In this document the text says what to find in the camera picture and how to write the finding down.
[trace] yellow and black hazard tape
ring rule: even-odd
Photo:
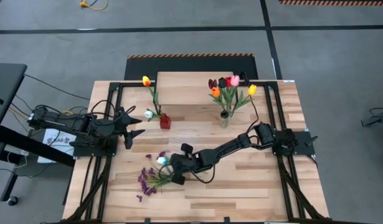
[[[253,56],[253,54],[157,54],[157,55],[129,55],[128,58],[156,58],[156,57],[228,57]]]
[[[280,1],[281,4],[287,5],[309,5],[309,6],[383,6],[383,1],[296,1],[285,0]]]

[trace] yellow tulip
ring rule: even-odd
[[[248,95],[254,95],[256,92],[256,86],[255,85],[251,85],[248,89]]]
[[[147,76],[143,76],[143,85],[150,86],[150,84],[151,84],[151,81],[149,80],[149,78]]]

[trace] gray carpet floor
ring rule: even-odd
[[[274,0],[267,7],[272,26],[383,24],[383,7],[284,6]],[[100,12],[71,0],[0,3],[0,30],[177,26],[264,26],[264,20],[256,0],[109,0]],[[318,135],[314,145],[329,214],[383,223],[383,124],[360,124],[369,108],[383,107],[383,30],[273,35],[283,78],[295,80],[308,128]],[[259,77],[275,78],[265,31],[0,34],[0,62],[25,63],[27,74],[82,96],[90,96],[95,80],[123,79],[128,55],[191,53],[253,53]],[[18,95],[30,106],[88,105],[30,79]],[[26,133],[10,113],[3,124]],[[30,157],[19,174],[34,175],[44,166]],[[10,166],[0,162],[0,168]],[[19,178],[13,195],[21,201],[15,207],[0,202],[0,223],[60,220],[70,173],[54,164],[40,177]],[[0,171],[0,193],[8,177]]]

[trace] black mat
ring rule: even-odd
[[[143,75],[155,80],[158,72],[245,72],[258,79],[252,54],[162,54],[130,55],[124,80],[141,80]]]
[[[383,0],[312,0],[312,1],[295,1],[295,0],[280,0],[281,4],[291,5],[310,5],[310,6],[383,6]]]

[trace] orange tulip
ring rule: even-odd
[[[216,98],[219,97],[220,96],[220,90],[217,87],[213,87],[212,88],[212,95]]]
[[[150,84],[151,84],[151,81],[149,80],[149,78],[147,76],[143,76],[143,85],[150,86]]]

